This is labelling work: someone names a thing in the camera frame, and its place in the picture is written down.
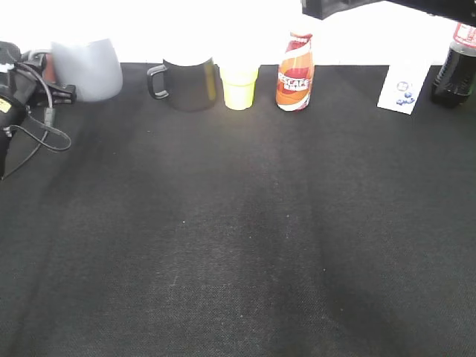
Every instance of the white card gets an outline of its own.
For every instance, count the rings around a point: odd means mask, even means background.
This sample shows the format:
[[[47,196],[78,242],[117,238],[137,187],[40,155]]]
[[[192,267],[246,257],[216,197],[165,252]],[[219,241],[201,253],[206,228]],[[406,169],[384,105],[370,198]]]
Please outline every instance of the white card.
[[[431,61],[398,63],[388,68],[380,93],[379,108],[411,114],[430,70]]]

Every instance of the yellow label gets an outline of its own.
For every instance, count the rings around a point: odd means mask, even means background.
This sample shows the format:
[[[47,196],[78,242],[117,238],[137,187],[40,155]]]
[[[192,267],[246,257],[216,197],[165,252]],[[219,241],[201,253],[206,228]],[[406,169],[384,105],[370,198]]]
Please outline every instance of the yellow label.
[[[11,107],[10,103],[0,98],[0,112],[7,114]]]

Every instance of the mug handle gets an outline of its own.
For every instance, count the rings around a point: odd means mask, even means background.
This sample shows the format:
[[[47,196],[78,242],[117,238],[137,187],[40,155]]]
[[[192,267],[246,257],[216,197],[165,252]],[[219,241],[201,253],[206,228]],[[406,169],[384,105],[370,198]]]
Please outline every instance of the mug handle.
[[[153,78],[156,74],[163,73],[167,70],[165,65],[158,65],[157,67],[152,67],[147,71],[147,89],[149,89],[149,94],[154,99],[164,99],[169,96],[169,92],[165,89],[159,93],[154,91]]]

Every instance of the wire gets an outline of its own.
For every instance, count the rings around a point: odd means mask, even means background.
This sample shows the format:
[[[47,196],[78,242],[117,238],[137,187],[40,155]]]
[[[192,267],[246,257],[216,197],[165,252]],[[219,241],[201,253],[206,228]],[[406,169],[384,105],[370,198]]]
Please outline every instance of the wire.
[[[42,136],[42,141],[45,141],[46,138],[48,137],[48,134],[49,134],[49,131],[48,130],[45,130],[45,132],[43,133],[43,136]],[[39,148],[42,147],[41,144],[37,144],[35,146],[35,148],[33,149],[32,152],[30,152],[30,155],[28,155],[26,158],[23,159],[22,162],[20,162],[18,165],[15,166],[14,169],[12,169],[9,173],[5,174],[3,176],[3,179],[2,180],[5,180],[8,176],[12,176],[16,171],[18,171],[19,169],[21,169],[32,157],[35,156],[35,154],[38,152]]]
[[[47,144],[45,143],[42,139],[36,137],[34,134],[32,134],[31,132],[29,132],[28,130],[26,130],[23,126],[20,126],[20,125],[10,125],[9,128],[10,128],[10,131],[13,131],[14,129],[16,130],[21,130],[23,131],[26,135],[28,135],[30,138],[32,138],[33,140],[35,140],[39,145],[43,145],[44,147],[46,147],[47,149],[51,150],[51,151],[54,151],[54,152],[62,152],[62,151],[66,151],[67,149],[69,149],[71,147],[71,138],[65,134],[64,132],[62,132],[61,130],[58,130],[58,129],[55,129],[55,128],[51,128],[49,126],[46,126],[45,124],[37,121],[36,119],[34,119],[33,117],[30,117],[30,119],[36,121],[37,123],[40,123],[42,128],[45,129],[45,130],[48,130],[49,132],[52,132],[53,134],[56,134],[56,135],[59,135],[61,136],[62,138],[64,138],[68,143],[64,146],[64,147],[53,147],[51,146],[50,144]]]
[[[10,52],[8,52],[8,55],[14,60],[14,58],[12,57]],[[42,87],[44,88],[44,90],[46,92],[46,97],[48,99],[48,108],[52,109],[53,108],[53,97],[51,96],[51,91],[48,88],[48,85],[46,84],[46,82],[43,80],[42,76],[40,76],[32,68],[28,67],[27,65],[25,65],[21,62],[16,62],[16,65],[19,66],[20,68],[30,72],[40,82],[40,84],[42,85]],[[28,155],[22,162],[20,162],[18,165],[16,165],[16,167],[14,169],[12,169],[9,173],[5,174],[2,178],[2,180],[5,180],[8,176],[13,175],[16,171],[18,171],[21,167],[23,167],[27,162],[29,162],[29,160],[36,155],[39,148],[42,147],[41,143],[45,142],[46,138],[48,137],[48,134],[49,134],[49,131],[45,130],[41,140],[35,146],[35,148],[30,153],[30,155]]]
[[[52,109],[53,108],[53,97],[51,96],[51,91],[48,88],[48,84],[46,84],[46,82],[45,82],[45,80],[43,80],[42,76],[37,74],[37,72],[34,69],[25,65],[24,63],[17,62],[16,65],[19,66],[20,68],[30,72],[38,80],[38,82],[41,83],[41,85],[43,86],[43,88],[46,92],[46,97],[48,99],[48,108]]]

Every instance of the red label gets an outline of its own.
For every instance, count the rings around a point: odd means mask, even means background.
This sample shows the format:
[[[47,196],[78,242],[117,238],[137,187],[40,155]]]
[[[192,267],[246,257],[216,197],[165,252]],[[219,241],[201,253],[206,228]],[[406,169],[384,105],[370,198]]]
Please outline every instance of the red label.
[[[454,41],[471,48],[476,48],[476,28],[458,24],[453,35]]]

